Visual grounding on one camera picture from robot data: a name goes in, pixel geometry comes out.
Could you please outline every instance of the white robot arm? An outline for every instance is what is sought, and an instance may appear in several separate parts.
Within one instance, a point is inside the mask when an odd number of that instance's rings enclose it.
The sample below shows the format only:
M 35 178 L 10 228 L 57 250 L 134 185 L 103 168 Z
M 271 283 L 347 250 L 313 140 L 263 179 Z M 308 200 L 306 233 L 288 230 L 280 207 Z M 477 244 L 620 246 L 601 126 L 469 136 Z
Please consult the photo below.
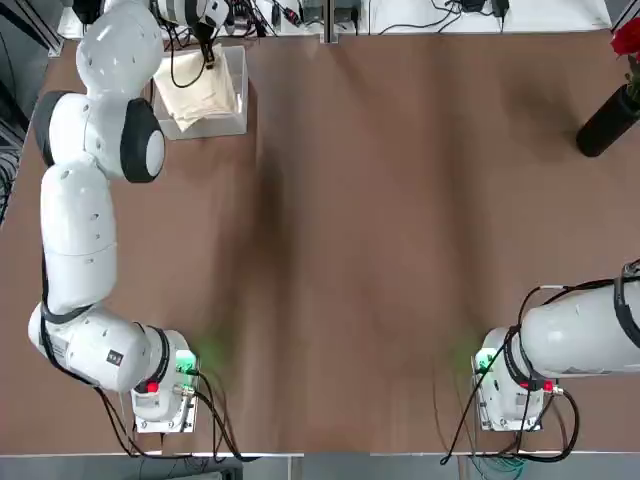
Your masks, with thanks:
M 44 326 L 61 367 L 95 386 L 131 390 L 137 419 L 172 431 L 166 425 L 179 427 L 188 410 L 176 386 L 191 384 L 184 372 L 196 368 L 195 356 L 179 333 L 131 323 L 100 303 L 117 276 L 109 181 L 151 182 L 164 162 L 158 121 L 138 98 L 162 54 L 150 11 L 120 2 L 78 46 L 87 93 L 49 92 L 36 107 L 36 138 L 49 167 L 40 200 L 46 298 L 28 333 L 46 354 Z
M 640 282 L 631 265 L 615 280 L 529 310 L 519 331 L 487 335 L 473 361 L 478 379 L 495 358 L 478 390 L 484 430 L 519 431 L 525 411 L 524 426 L 539 428 L 554 379 L 640 372 Z

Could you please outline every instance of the black vase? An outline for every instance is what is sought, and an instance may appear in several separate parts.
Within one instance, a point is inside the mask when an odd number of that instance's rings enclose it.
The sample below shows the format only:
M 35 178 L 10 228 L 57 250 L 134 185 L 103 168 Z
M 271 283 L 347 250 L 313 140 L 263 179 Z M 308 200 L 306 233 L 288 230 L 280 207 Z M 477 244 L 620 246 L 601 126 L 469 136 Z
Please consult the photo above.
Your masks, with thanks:
M 578 149 L 587 157 L 597 157 L 629 130 L 640 118 L 640 105 L 623 85 L 589 119 L 576 136 Z

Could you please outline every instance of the brown table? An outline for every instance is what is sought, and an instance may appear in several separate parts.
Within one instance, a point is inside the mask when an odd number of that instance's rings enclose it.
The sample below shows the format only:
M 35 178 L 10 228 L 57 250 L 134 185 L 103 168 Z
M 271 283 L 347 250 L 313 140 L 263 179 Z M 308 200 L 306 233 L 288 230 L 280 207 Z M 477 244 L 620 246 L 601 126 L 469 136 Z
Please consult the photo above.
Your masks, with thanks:
M 222 376 L 245 452 L 444 451 L 454 378 L 464 401 L 488 329 L 513 323 L 535 285 L 614 275 L 639 256 L 640 131 L 597 160 L 572 143 L 623 81 L 608 41 L 254 44 L 248 135 L 169 142 L 155 183 L 113 183 L 109 307 L 185 334 Z M 81 89 L 74 58 L 68 45 L 51 61 L 45 89 Z M 117 452 L 95 394 L 27 340 L 43 172 L 30 134 L 0 231 L 0 453 Z M 640 451 L 640 378 L 564 384 L 582 411 L 579 450 Z M 167 448 L 208 450 L 201 415 Z M 559 448 L 546 423 L 528 448 Z

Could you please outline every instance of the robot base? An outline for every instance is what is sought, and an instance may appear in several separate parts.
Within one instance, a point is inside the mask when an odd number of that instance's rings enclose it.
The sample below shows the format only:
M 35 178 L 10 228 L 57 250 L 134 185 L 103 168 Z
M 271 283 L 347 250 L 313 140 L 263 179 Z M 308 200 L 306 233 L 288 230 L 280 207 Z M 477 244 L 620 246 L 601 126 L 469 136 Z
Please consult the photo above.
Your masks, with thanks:
M 482 377 L 481 373 L 496 356 L 498 349 L 504 341 L 504 333 L 492 331 L 484 342 L 483 348 L 471 358 L 471 367 L 474 387 Z M 524 415 L 527 401 L 527 390 L 516 384 L 509 375 L 504 362 L 500 357 L 494 362 L 491 370 L 485 376 L 476 394 L 476 408 L 482 430 L 496 432 L 513 432 L 522 428 L 522 416 Z M 527 419 L 524 429 L 529 430 L 535 425 L 542 411 L 543 392 L 531 392 Z
M 156 393 L 131 390 L 131 404 L 139 433 L 193 432 L 197 399 L 186 392 L 195 389 L 196 379 L 183 372 L 197 369 L 196 356 L 182 335 L 165 330 L 170 345 L 169 368 Z

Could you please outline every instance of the floor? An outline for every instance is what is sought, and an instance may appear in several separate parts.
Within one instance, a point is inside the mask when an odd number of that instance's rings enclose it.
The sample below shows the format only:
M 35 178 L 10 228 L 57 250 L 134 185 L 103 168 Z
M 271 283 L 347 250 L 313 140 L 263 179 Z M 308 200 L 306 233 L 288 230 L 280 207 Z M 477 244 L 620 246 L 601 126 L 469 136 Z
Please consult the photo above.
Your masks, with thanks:
M 0 458 L 0 478 L 46 478 L 48 480 L 160 480 L 180 478 L 193 470 L 173 461 L 140 461 L 124 457 L 52 457 L 32 459 Z M 370 457 L 366 454 L 318 454 L 300 460 L 298 472 L 289 476 L 289 459 L 267 458 L 247 465 L 242 480 L 483 480 L 467 462 L 459 476 L 455 460 L 447 466 L 438 456 Z M 524 480 L 635 478 L 640 468 L 640 455 L 576 454 L 558 465 L 527 465 Z M 508 478 L 497 476 L 497 479 Z

